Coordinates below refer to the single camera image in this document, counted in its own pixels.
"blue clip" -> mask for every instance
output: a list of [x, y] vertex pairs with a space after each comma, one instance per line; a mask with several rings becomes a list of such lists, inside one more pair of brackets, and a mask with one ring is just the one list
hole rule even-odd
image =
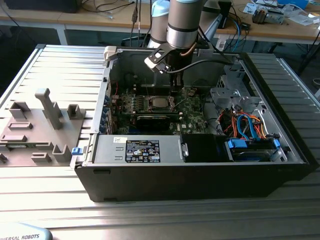
[[73, 156], [83, 155], [83, 154], [84, 154], [84, 149], [81, 148], [81, 147], [73, 147], [73, 148], [72, 148], [72, 151], [71, 151], [71, 154], [72, 154]]
[[230, 149], [237, 149], [237, 148], [243, 148], [243, 149], [246, 149], [248, 146], [247, 146], [247, 143], [244, 139], [230, 139], [228, 141], [228, 146]]
[[273, 140], [273, 143], [274, 143], [274, 145], [275, 145], [276, 148], [279, 148], [279, 147], [280, 147], [280, 142], [279, 142], [278, 139]]

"sticker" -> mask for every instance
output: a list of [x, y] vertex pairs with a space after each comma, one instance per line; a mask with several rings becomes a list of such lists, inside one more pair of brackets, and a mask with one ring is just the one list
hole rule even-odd
[[115, 136], [113, 138], [113, 143], [115, 143], [115, 144], [125, 144], [127, 139], [128, 139], [127, 137]]
[[127, 163], [160, 163], [159, 140], [127, 140], [125, 159]]

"power supply label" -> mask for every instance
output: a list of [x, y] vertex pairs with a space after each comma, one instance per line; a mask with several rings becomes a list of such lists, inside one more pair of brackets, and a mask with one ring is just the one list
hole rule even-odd
[[125, 161], [127, 163], [160, 163], [159, 140], [127, 140]]

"desk clutter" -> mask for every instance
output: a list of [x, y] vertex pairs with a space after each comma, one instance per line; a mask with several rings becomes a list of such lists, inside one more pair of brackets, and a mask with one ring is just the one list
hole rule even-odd
[[282, 24], [285, 18], [304, 26], [319, 23], [319, 14], [305, 11], [307, 4], [308, 0], [252, 0], [243, 12], [252, 14], [255, 24]]

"motherboard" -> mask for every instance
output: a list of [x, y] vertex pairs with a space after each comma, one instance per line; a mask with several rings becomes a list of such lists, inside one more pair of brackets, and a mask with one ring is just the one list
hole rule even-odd
[[112, 97], [114, 134], [180, 135], [208, 133], [202, 97], [195, 87], [184, 87], [175, 96], [169, 90], [144, 87], [126, 89]]

